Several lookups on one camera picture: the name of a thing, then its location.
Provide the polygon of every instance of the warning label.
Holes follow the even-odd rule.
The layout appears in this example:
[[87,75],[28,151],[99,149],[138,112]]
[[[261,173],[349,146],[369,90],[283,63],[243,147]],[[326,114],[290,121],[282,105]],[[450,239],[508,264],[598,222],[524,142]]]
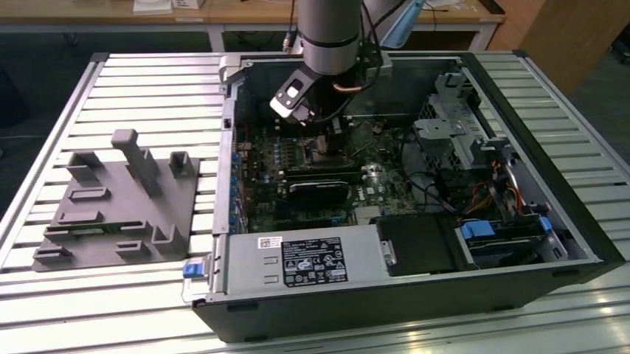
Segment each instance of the warning label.
[[341,238],[283,242],[283,275],[290,288],[347,282]]

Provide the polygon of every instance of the wooden table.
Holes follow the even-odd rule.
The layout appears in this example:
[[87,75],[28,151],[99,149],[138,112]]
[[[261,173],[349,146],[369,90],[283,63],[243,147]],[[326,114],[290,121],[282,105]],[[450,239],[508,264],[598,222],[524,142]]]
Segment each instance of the wooden table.
[[[436,12],[436,26],[434,14],[424,11],[414,31],[474,32],[470,50],[484,50],[505,16],[490,14],[478,0],[445,9]],[[213,50],[225,52],[225,32],[286,31],[290,14],[291,0],[206,0],[199,10],[151,16],[134,16],[133,0],[2,0],[0,32],[206,32]]]

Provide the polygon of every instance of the blue tab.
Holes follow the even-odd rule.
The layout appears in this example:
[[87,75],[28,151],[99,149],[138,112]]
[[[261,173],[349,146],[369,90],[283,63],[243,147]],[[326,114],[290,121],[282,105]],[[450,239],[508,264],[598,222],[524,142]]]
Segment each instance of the blue tab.
[[552,221],[548,219],[546,216],[542,216],[538,221],[541,222],[542,229],[545,230],[545,233],[553,231],[553,226],[552,226]]
[[473,238],[472,230],[466,227],[466,225],[461,226],[460,230],[462,232],[462,236],[465,240],[468,240],[469,238]]
[[460,229],[466,240],[472,237],[489,237],[496,235],[493,225],[485,220],[469,221]]
[[186,279],[202,278],[205,276],[205,265],[202,263],[190,263],[185,265],[183,275]]

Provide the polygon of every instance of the barcode sticker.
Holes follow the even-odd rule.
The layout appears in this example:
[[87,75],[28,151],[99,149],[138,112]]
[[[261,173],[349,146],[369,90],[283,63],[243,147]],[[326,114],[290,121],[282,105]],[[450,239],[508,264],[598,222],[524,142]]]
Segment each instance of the barcode sticker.
[[259,237],[258,248],[259,249],[278,249],[282,242],[283,242],[282,237]]

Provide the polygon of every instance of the circuit board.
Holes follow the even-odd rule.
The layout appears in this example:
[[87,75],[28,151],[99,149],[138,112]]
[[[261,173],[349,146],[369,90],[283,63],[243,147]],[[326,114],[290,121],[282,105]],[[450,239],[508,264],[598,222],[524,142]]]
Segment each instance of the circuit board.
[[[412,186],[405,183],[396,160],[398,130],[385,129],[378,119],[365,119],[355,124],[335,163],[358,166],[361,175],[347,183],[343,202],[318,208],[303,209],[291,205],[286,194],[291,183],[285,179],[291,171],[309,170],[310,162],[317,159],[310,146],[318,137],[282,137],[265,130],[254,138],[247,164],[251,178],[246,182],[250,232],[353,226],[369,223],[380,215],[418,212]],[[335,181],[335,176],[331,173],[315,181]]]

